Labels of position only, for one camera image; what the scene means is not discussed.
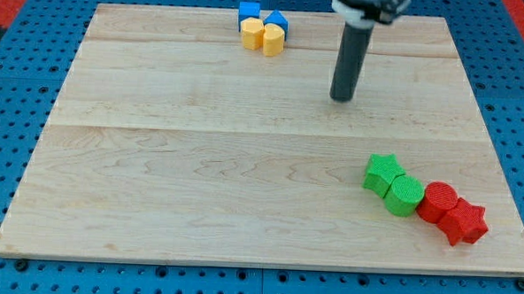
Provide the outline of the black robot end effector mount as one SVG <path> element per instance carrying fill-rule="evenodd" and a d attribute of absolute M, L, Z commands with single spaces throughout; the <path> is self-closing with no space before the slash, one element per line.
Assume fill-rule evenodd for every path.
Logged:
<path fill-rule="evenodd" d="M 389 25 L 403 14 L 412 0 L 331 0 L 335 13 L 351 27 Z"/>

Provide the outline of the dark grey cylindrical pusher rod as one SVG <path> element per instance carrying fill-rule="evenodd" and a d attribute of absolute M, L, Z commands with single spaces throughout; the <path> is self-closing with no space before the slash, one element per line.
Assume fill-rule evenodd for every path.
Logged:
<path fill-rule="evenodd" d="M 344 25 L 330 87 L 330 97 L 334 101 L 350 102 L 354 98 L 373 29 L 373 25 L 368 28 Z"/>

